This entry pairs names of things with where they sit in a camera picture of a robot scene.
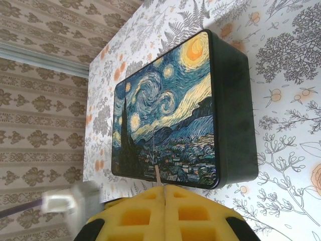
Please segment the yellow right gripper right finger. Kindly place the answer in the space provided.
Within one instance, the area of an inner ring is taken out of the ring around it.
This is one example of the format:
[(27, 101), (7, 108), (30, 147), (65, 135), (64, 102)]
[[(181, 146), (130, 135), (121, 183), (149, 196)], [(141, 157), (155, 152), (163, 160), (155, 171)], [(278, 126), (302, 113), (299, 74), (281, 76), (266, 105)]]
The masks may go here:
[(165, 190), (165, 240), (260, 240), (235, 210), (175, 185)]

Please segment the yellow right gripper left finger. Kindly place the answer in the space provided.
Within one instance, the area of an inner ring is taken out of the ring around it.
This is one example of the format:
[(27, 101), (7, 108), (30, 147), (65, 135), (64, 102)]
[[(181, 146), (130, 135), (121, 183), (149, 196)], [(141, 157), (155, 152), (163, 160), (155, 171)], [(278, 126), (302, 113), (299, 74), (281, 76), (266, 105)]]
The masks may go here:
[(165, 187), (109, 201), (74, 240), (165, 240)]

